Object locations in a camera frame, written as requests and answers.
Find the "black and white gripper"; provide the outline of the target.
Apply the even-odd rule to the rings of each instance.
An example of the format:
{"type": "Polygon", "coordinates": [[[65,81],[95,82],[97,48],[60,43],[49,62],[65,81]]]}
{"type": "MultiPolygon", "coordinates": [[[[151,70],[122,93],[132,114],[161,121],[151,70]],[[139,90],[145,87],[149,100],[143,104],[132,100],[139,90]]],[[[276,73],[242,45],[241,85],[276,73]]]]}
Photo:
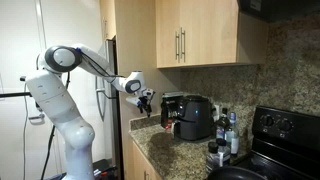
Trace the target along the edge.
{"type": "Polygon", "coordinates": [[[155,91],[150,88],[147,88],[144,90],[138,90],[134,92],[132,96],[128,96],[126,98],[126,101],[137,106],[140,113],[143,113],[142,105],[146,105],[147,117],[150,117],[152,112],[150,103],[153,99],[154,94],[155,94],[155,91]]]}

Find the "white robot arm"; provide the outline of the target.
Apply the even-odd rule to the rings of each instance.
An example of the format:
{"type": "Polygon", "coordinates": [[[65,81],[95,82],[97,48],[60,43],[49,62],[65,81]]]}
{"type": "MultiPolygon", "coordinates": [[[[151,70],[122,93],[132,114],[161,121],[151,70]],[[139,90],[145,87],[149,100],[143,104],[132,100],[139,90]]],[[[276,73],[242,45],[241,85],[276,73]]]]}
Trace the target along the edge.
{"type": "Polygon", "coordinates": [[[66,175],[62,180],[95,180],[92,143],[93,127],[84,120],[61,75],[80,67],[103,78],[140,111],[151,112],[154,91],[145,85],[141,71],[127,77],[114,74],[106,58],[83,44],[52,46],[39,54],[39,69],[29,73],[26,86],[35,102],[60,132],[65,142],[66,175]]]}

